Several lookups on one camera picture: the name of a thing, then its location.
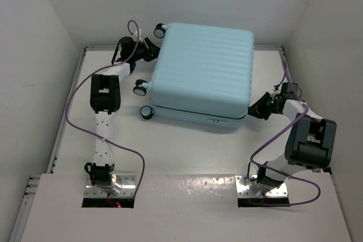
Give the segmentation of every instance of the white table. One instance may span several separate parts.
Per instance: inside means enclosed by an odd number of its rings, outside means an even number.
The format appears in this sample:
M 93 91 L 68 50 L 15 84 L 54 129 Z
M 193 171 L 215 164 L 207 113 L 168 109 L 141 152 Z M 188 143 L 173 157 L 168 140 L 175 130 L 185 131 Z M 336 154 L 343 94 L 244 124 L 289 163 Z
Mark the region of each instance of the white table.
M 109 64 L 112 54 L 87 51 L 79 78 Z M 322 196 L 314 203 L 278 209 L 237 208 L 233 175 L 246 173 L 250 155 L 286 126 L 288 119 L 273 115 L 263 121 L 247 116 L 234 131 L 157 116 L 145 121 L 139 110 L 150 104 L 149 99 L 134 95 L 132 88 L 136 79 L 150 79 L 154 65 L 139 61 L 134 73 L 122 81 L 123 104 L 115 122 L 113 140 L 141 152 L 146 160 L 135 208 L 81 208 L 87 177 L 83 166 L 92 161 L 95 139 L 66 125 L 56 145 L 54 173 L 40 180 L 23 242 L 350 241 L 327 173 L 299 174 L 322 187 Z M 271 91 L 282 74 L 279 51 L 255 51 L 251 102 Z M 90 81 L 76 95 L 70 119 L 95 131 L 89 96 Z M 282 154 L 287 136 L 267 147 L 257 160 Z M 140 173 L 138 156 L 117 149 L 114 153 L 117 171 Z M 223 182 L 213 185 L 210 181 L 218 177 Z M 208 186 L 201 187 L 199 181 L 208 181 Z M 292 202 L 316 194 L 313 186 L 297 181 L 289 182 L 288 190 Z

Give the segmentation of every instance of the red wire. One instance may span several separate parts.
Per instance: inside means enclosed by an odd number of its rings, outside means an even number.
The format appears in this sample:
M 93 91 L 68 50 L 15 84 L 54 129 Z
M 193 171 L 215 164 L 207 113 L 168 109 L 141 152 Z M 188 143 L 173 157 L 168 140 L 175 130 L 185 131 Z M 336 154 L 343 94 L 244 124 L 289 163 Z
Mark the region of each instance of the red wire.
M 109 194 L 107 195 L 107 202 L 112 205 L 113 208 L 121 208 L 121 205 L 118 202 L 112 202 L 109 198 Z
M 115 204 L 110 200 L 109 194 L 107 195 L 107 202 L 112 205 L 113 208 L 115 208 Z

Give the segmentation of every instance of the metal mounting plate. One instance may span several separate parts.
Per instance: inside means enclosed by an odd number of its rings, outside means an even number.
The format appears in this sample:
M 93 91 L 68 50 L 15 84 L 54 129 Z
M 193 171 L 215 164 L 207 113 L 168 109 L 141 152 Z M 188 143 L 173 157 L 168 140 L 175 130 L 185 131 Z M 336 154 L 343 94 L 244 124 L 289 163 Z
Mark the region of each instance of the metal mounting plate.
M 257 175 L 251 175 L 250 178 L 257 178 Z M 279 203 L 289 203 L 289 195 L 285 183 L 283 183 L 279 188 L 274 188 L 263 194 L 261 191 L 263 188 L 255 181 L 248 180 L 247 175 L 237 175 L 235 176 L 235 180 L 239 207 L 258 206 L 258 203 L 262 202 L 271 202 L 276 204 L 276 206 L 278 206 Z
M 136 188 L 135 175 L 112 175 L 114 180 L 114 188 L 101 188 L 93 186 L 90 177 L 87 178 L 85 193 L 83 198 L 107 198 L 110 194 L 110 199 L 113 198 L 133 198 Z

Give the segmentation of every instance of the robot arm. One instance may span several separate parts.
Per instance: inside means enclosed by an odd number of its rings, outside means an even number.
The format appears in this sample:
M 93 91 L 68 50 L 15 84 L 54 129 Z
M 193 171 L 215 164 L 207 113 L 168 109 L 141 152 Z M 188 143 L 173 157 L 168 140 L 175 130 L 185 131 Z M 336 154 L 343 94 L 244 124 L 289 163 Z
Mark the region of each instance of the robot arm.
M 111 145 L 104 141 L 110 139 L 113 133 L 113 121 L 121 107 L 121 82 L 130 75 L 136 66 L 136 61 L 144 59 L 147 62 L 157 58 L 160 49 L 148 38 L 139 41 L 134 55 L 126 60 L 133 52 L 136 42 L 131 37 L 120 40 L 120 58 L 114 66 L 101 74 L 95 74 L 91 79 L 90 104 L 96 115 L 96 133 L 104 139 L 96 140 L 95 155 L 91 163 L 85 165 L 85 171 L 90 175 L 92 185 L 102 188 L 113 188 L 112 173 L 115 168 L 115 158 Z
M 288 83 L 283 83 L 279 94 L 268 92 L 248 109 L 248 114 L 267 120 L 272 113 L 284 114 L 291 121 L 305 111 L 305 102 L 294 97 Z M 323 119 L 309 109 L 291 129 L 285 153 L 265 165 L 293 175 L 306 169 L 327 168 L 334 145 L 336 123 Z M 286 176 L 266 168 L 259 168 L 256 182 L 263 188 L 278 188 Z

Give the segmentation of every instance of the light blue suitcase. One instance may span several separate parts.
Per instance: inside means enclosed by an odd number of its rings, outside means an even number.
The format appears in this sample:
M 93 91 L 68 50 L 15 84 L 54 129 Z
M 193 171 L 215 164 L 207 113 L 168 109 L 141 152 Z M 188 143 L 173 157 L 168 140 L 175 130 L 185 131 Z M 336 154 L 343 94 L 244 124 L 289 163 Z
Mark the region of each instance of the light blue suitcase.
M 150 92 L 153 113 L 239 127 L 251 99 L 253 53 L 250 31 L 167 25 L 151 81 L 142 85 Z

